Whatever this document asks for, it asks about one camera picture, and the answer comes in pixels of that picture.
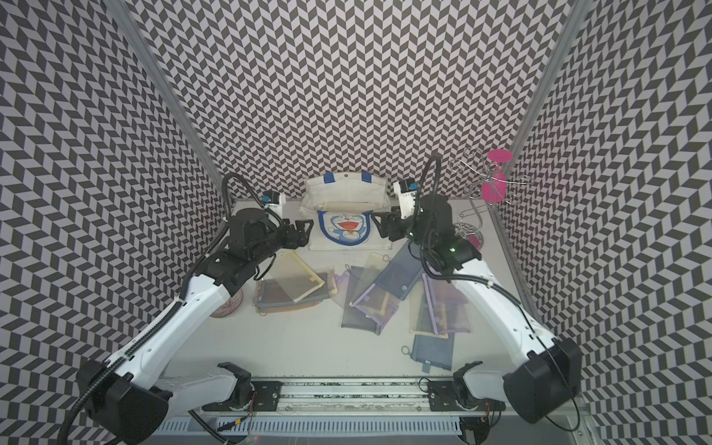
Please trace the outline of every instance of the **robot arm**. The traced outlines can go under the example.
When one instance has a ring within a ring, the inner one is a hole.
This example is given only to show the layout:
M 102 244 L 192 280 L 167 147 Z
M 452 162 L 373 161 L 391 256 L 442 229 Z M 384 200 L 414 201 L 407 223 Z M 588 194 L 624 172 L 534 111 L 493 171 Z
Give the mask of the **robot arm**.
M 460 405 L 468 408 L 474 399 L 501 400 L 527 422 L 536 423 L 578 393 L 581 350 L 570 339 L 557 339 L 526 313 L 502 288 L 477 249 L 456 235 L 452 209 L 447 198 L 437 193 L 437 155 L 429 159 L 421 183 L 433 160 L 436 179 L 431 194 L 421 198 L 412 179 L 395 183 L 401 206 L 372 218 L 382 237 L 391 241 L 406 237 L 421 246 L 423 269 L 433 279 L 451 281 L 478 308 L 511 358 L 510 369 L 474 362 L 455 372 Z
M 227 247 L 194 266 L 184 292 L 105 362 L 88 360 L 80 366 L 77 383 L 83 396 L 72 413 L 85 407 L 94 421 L 133 445 L 176 414 L 226 400 L 245 406 L 251 392 L 250 374 L 231 363 L 191 377 L 162 379 L 160 375 L 210 314 L 256 275 L 258 264 L 281 248 L 306 246 L 313 222 L 292 225 L 282 219 L 279 207 L 283 202 L 283 195 L 266 192 L 261 209 L 226 215 Z M 60 430 L 60 444 L 66 443 L 72 413 Z

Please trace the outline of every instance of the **doraemon patch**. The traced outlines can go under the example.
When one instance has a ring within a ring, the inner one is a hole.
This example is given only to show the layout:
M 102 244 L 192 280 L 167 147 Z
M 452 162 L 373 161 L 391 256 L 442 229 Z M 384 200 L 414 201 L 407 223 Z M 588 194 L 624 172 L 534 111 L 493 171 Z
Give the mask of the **doraemon patch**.
M 353 246 L 368 237 L 367 214 L 319 212 L 322 232 L 339 244 Z

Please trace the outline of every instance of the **black and white zigzag wallpaper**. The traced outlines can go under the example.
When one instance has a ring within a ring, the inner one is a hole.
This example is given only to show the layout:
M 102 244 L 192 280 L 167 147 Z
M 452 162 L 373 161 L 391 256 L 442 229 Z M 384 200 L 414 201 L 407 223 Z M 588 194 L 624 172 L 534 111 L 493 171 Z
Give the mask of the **black and white zigzag wallpaper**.
M 299 197 L 515 137 L 570 0 L 127 0 L 218 170 Z M 462 196 L 460 177 L 443 188 Z
M 595 1 L 502 208 L 607 443 L 712 443 L 711 41 L 708 1 Z
M 219 197 L 98 0 L 5 1 L 0 21 L 0 443 L 47 443 L 82 357 L 173 297 Z

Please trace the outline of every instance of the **blue strap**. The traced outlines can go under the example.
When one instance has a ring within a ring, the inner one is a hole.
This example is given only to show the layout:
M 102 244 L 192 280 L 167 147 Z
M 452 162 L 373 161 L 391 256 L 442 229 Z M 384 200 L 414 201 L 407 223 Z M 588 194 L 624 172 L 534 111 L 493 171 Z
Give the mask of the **blue strap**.
M 329 238 L 331 241 L 334 241 L 336 244 L 341 244 L 342 246 L 357 246 L 362 242 L 366 241 L 368 239 L 368 235 L 371 233 L 371 218 L 369 218 L 370 214 L 372 213 L 371 211 L 365 211 L 361 214 L 366 218 L 366 234 L 363 236 L 363 238 L 354 241 L 340 241 L 331 236 L 324 227 L 324 214 L 326 213 L 326 211 L 317 210 L 317 213 L 319 214 L 319 227 L 321 228 L 321 233 L 323 233 L 324 236 Z

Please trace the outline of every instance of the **red wire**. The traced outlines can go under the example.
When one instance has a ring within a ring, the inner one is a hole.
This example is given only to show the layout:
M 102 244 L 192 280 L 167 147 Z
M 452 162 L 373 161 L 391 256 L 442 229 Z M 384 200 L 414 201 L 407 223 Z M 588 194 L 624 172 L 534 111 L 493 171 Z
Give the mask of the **red wire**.
M 257 391 L 252 394 L 252 400 L 250 401 L 250 412 L 247 413 L 247 417 L 252 415 L 252 410 L 255 407 L 255 397 L 257 397 Z M 247 435 L 250 435 L 250 427 L 252 426 L 252 418 L 250 418 L 250 423 L 247 424 Z

